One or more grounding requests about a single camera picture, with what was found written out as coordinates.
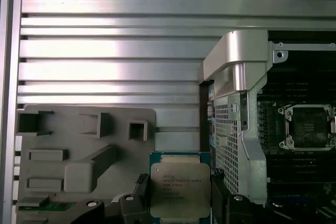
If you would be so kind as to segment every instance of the perforated metal mesh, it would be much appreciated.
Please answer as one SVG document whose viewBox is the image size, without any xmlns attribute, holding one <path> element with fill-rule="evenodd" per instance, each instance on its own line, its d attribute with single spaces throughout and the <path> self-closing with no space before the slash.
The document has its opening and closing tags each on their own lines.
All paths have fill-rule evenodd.
<svg viewBox="0 0 336 224">
<path fill-rule="evenodd" d="M 224 170 L 224 182 L 231 193 L 238 193 L 237 121 L 229 120 L 227 104 L 215 106 L 216 168 Z"/>
</svg>

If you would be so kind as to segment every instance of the metal frame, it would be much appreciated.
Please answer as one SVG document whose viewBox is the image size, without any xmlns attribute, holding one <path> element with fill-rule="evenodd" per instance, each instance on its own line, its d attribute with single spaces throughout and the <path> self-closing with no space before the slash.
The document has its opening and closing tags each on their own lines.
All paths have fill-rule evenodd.
<svg viewBox="0 0 336 224">
<path fill-rule="evenodd" d="M 0 223 L 12 222 L 15 156 L 15 115 L 22 0 L 1 0 L 0 17 L 0 85 L 1 96 L 1 161 Z"/>
<path fill-rule="evenodd" d="M 215 105 L 231 105 L 241 91 L 246 91 L 246 108 L 239 111 L 248 121 L 248 129 L 237 120 L 238 192 L 256 203 L 267 200 L 266 157 L 258 139 L 257 94 L 266 84 L 266 73 L 273 64 L 273 46 L 267 30 L 240 30 L 226 34 L 203 61 L 200 82 L 214 79 Z"/>
</svg>

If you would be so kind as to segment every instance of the screw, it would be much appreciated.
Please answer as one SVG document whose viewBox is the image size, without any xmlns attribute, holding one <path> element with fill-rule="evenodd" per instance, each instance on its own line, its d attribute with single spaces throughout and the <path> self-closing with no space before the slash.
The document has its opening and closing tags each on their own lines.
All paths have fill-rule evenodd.
<svg viewBox="0 0 336 224">
<path fill-rule="evenodd" d="M 275 202 L 273 202 L 272 205 L 275 206 L 275 207 L 282 207 L 281 204 L 279 204 L 279 203 L 275 203 Z"/>
<path fill-rule="evenodd" d="M 236 196 L 234 197 L 234 199 L 235 199 L 236 201 L 243 201 L 242 196 L 239 196 L 239 195 L 236 195 Z"/>
<path fill-rule="evenodd" d="M 90 201 L 86 204 L 88 207 L 95 207 L 97 205 L 97 202 L 95 201 Z"/>
</svg>

